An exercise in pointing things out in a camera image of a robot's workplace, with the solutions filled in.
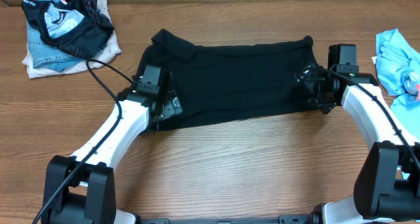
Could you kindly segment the black t-shirt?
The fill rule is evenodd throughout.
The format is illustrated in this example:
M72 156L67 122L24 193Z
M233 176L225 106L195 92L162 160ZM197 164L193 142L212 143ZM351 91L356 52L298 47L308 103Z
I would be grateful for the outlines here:
M138 65L172 73L182 113L159 123L168 131L312 110L295 74L314 63L313 39L204 47L167 30L152 37Z

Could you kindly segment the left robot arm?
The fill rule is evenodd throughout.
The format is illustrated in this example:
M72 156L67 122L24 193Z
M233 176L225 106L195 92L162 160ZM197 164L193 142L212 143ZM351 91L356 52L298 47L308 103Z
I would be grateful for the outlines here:
M71 156L47 166L43 206L34 223L140 223L116 205L115 170L143 132L182 113L170 71L143 67L128 88L112 95L115 105L98 131Z

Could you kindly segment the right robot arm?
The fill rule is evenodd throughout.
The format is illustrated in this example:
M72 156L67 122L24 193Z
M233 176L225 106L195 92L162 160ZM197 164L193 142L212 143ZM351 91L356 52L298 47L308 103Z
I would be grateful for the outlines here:
M328 114L350 114L369 150L353 193L319 204L306 223L391 223L419 220L419 141L387 106L377 80L356 63L356 46L329 47L324 68L315 62L295 74L307 103Z

